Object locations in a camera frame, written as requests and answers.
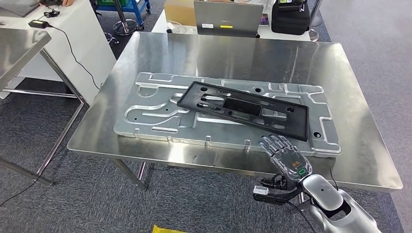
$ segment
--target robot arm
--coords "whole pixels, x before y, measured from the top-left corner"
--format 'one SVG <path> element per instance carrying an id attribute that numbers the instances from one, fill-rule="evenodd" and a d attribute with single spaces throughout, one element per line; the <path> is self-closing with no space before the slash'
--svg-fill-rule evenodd
<path id="1" fill-rule="evenodd" d="M 262 139 L 259 144 L 294 190 L 274 195 L 268 187 L 255 186 L 255 200 L 282 205 L 304 192 L 310 196 L 310 215 L 326 232 L 380 232 L 375 220 L 349 194 L 333 187 L 323 176 L 312 174 L 310 162 L 285 137 L 269 135 Z M 342 218 L 331 220 L 341 211 L 345 213 Z"/>

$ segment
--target black cable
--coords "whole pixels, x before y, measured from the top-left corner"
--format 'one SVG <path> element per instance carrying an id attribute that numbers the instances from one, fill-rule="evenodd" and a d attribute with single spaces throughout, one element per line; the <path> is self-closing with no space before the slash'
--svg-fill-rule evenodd
<path id="1" fill-rule="evenodd" d="M 338 189 L 338 184 L 336 183 L 336 180 L 333 178 L 333 175 L 332 175 L 332 168 L 330 167 L 330 165 L 329 165 L 329 171 L 330 171 L 330 176 L 332 177 L 333 182 L 335 182 L 335 187 L 336 187 L 336 190 L 339 190 L 339 189 Z"/>
<path id="2" fill-rule="evenodd" d="M 317 233 L 317 231 L 315 230 L 315 228 L 312 226 L 312 224 L 309 222 L 309 219 L 302 213 L 302 211 L 297 208 L 296 205 L 294 205 L 292 202 L 288 201 L 287 204 L 291 205 L 293 208 L 295 208 L 302 216 L 303 218 L 306 220 L 306 222 L 309 224 L 310 228 L 312 229 L 313 233 Z"/>
<path id="3" fill-rule="evenodd" d="M 64 35 L 66 36 L 67 42 L 69 43 L 70 52 L 71 52 L 71 54 L 73 55 L 74 60 L 76 61 L 77 64 L 79 64 L 79 65 L 91 76 L 91 79 L 93 80 L 94 86 L 95 86 L 97 89 L 100 90 L 100 88 L 96 85 L 96 82 L 94 81 L 93 75 L 84 67 L 84 65 L 82 65 L 80 62 L 77 61 L 77 58 L 76 58 L 76 56 L 75 56 L 74 53 L 73 53 L 73 48 L 71 47 L 71 43 L 70 43 L 69 37 L 67 36 L 66 32 L 63 31 L 63 30 L 61 30 L 61 29 L 59 29 L 59 28 L 57 28 L 57 27 L 54 27 L 54 26 L 52 26 L 52 25 L 49 25 L 49 27 L 54 28 L 54 29 L 59 30 L 59 31 L 61 31 L 61 32 L 64 33 Z"/>
<path id="4" fill-rule="evenodd" d="M 4 104 L 0 104 L 0 107 L 1 107 L 1 106 L 5 106 L 6 104 L 9 104 L 9 102 L 4 103 Z"/>
<path id="5" fill-rule="evenodd" d="M 172 169 L 172 168 L 177 168 L 176 166 L 168 166 L 167 168 L 165 168 L 165 169 L 158 169 L 158 168 L 150 168 L 151 170 L 155 170 L 155 171 L 168 171 L 168 170 L 170 170 L 170 169 Z"/>
<path id="6" fill-rule="evenodd" d="M 49 163 L 47 164 L 47 166 L 48 166 L 48 165 L 53 161 L 53 159 L 54 159 L 55 157 L 57 157 L 57 155 L 59 155 L 59 154 L 62 152 L 62 150 L 64 150 L 65 148 L 66 148 L 66 147 L 62 147 L 62 148 L 59 150 L 58 153 L 54 154 L 54 156 L 50 159 L 50 161 L 49 161 Z M 11 199 L 17 197 L 18 195 L 24 193 L 26 190 L 28 190 L 29 188 L 31 188 L 31 187 L 40 179 L 41 175 L 43 175 L 43 172 L 46 170 L 47 166 L 43 169 L 43 171 L 38 175 L 38 177 L 36 178 L 36 180 L 35 180 L 31 185 L 29 185 L 27 188 L 23 189 L 23 190 L 20 191 L 19 193 L 13 195 L 12 197 L 8 198 L 7 200 L 3 201 L 3 203 L 0 204 L 0 207 L 2 207 L 6 202 L 10 201 Z"/>

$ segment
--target laptop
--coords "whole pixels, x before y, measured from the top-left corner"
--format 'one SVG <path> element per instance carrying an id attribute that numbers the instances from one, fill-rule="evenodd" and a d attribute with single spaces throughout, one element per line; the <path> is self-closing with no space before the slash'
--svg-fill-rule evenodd
<path id="1" fill-rule="evenodd" d="M 0 0 L 0 16 L 26 17 L 37 7 L 38 0 Z"/>
<path id="2" fill-rule="evenodd" d="M 197 33 L 256 38 L 263 5 L 195 0 Z"/>

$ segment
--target black bag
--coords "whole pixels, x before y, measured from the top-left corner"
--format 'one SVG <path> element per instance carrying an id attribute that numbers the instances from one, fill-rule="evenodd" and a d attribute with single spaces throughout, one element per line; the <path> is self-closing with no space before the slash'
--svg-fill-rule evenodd
<path id="1" fill-rule="evenodd" d="M 304 11 L 281 11 L 279 4 L 273 5 L 272 31 L 292 35 L 302 35 L 309 30 L 310 13 L 307 3 L 304 3 Z"/>

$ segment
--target yellow object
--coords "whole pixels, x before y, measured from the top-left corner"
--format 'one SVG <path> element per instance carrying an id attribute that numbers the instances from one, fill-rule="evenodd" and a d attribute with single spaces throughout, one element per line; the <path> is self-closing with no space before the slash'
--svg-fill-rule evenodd
<path id="1" fill-rule="evenodd" d="M 166 20 L 178 22 L 186 26 L 196 26 L 193 1 L 194 0 L 166 0 L 163 5 Z"/>
<path id="2" fill-rule="evenodd" d="M 185 233 L 185 232 L 164 229 L 164 228 L 160 228 L 160 227 L 154 225 L 152 233 Z"/>

